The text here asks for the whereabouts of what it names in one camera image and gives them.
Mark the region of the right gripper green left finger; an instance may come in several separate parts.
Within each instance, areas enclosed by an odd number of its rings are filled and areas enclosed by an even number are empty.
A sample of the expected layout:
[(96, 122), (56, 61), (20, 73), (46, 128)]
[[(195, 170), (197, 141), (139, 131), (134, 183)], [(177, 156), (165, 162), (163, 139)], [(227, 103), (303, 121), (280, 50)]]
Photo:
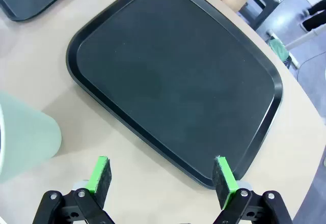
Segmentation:
[(33, 223), (113, 223), (103, 209), (111, 179), (110, 160), (106, 156), (98, 157), (84, 187), (66, 195), (55, 190), (44, 193)]

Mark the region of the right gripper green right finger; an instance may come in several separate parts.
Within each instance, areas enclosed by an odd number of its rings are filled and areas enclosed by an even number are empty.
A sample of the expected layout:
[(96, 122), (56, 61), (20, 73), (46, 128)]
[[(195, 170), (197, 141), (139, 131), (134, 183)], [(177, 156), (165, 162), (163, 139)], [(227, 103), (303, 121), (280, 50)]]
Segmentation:
[(274, 190), (263, 195), (240, 188), (225, 157), (214, 159), (212, 181), (219, 200), (221, 213), (214, 223), (292, 223), (281, 195)]

